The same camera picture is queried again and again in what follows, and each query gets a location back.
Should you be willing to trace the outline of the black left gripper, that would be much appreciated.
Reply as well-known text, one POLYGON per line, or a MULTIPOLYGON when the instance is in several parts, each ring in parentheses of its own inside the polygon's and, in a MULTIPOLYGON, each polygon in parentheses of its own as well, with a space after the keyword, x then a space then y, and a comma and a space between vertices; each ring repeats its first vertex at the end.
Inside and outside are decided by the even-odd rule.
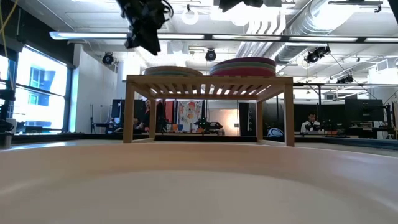
POLYGON ((161 51, 157 30, 173 17, 173 7, 165 0, 116 0, 121 17, 130 31, 139 31, 137 41, 152 55, 161 51))

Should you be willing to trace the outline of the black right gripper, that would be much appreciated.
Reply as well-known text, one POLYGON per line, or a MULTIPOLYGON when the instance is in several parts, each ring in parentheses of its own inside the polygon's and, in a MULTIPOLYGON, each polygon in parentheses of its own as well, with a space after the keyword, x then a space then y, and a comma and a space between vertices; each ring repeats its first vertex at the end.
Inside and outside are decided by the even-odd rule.
POLYGON ((219 8, 222 12, 226 12, 242 2, 245 3, 245 5, 252 7, 262 7, 263 5, 266 7, 282 6, 281 0, 220 0, 219 8))

